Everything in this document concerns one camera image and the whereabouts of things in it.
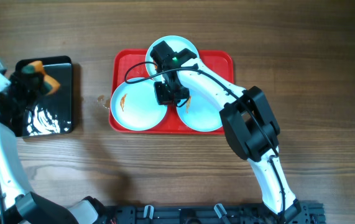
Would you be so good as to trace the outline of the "orange green sponge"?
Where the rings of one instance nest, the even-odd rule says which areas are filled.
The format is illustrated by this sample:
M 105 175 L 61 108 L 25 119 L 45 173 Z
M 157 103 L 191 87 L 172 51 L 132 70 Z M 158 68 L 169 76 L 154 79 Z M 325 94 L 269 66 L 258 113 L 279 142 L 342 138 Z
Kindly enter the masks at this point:
M 21 72 L 29 86 L 41 95 L 52 95 L 60 88 L 60 83 L 47 74 L 40 60 L 27 64 Z

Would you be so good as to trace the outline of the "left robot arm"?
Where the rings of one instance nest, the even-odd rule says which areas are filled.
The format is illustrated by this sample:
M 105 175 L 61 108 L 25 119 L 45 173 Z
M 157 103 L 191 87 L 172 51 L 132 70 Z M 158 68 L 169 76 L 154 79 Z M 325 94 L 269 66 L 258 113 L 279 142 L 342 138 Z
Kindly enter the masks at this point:
M 23 68 L 9 78 L 0 73 L 0 223 L 98 223 L 103 217 L 92 197 L 65 208 L 36 194 L 19 159 L 14 130 L 21 116 L 59 86 L 44 70 Z

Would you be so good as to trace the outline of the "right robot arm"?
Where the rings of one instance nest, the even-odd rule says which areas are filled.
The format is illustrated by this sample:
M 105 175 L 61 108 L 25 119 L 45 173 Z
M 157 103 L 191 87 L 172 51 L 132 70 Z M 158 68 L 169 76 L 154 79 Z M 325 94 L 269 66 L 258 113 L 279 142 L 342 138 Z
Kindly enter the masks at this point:
M 155 84 L 161 105 L 177 103 L 196 91 L 219 113 L 233 152 L 248 161 L 262 192 L 263 204 L 279 223 L 292 221 L 300 207 L 290 190 L 279 158 L 279 124 L 264 92 L 232 84 L 208 68 L 189 48 L 176 51 L 166 41 L 154 44 L 148 55 L 164 82 Z

